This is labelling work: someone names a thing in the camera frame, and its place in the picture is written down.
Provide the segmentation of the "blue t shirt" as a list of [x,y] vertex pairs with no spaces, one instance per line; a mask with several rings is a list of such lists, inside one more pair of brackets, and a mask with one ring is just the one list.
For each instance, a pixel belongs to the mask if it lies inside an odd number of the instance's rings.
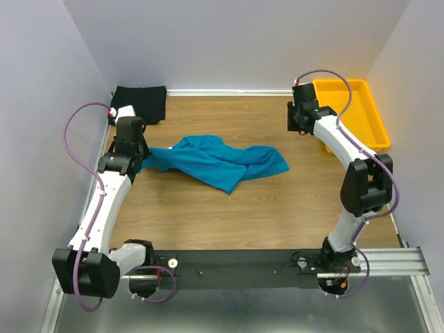
[[179,170],[231,194],[240,182],[279,175],[289,165],[272,146],[234,148],[215,135],[192,135],[168,148],[151,148],[151,155],[142,162],[144,169]]

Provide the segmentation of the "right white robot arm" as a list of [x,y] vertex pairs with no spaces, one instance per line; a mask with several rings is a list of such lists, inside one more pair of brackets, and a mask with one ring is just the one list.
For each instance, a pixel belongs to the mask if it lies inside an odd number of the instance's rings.
[[343,211],[317,259],[324,271],[333,272],[352,259],[367,222],[391,201],[393,160],[366,148],[330,106],[321,107],[312,83],[296,84],[292,94],[293,100],[287,103],[287,130],[317,137],[345,168],[340,190]]

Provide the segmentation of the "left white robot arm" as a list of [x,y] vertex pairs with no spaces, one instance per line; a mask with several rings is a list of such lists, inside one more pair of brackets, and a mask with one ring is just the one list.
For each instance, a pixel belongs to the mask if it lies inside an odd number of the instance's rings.
[[58,248],[52,264],[67,294],[111,298],[120,278],[131,270],[148,273],[154,264],[149,241],[129,239],[111,253],[110,237],[121,204],[150,151],[140,117],[122,117],[116,137],[95,170],[95,185],[86,214],[66,248]]

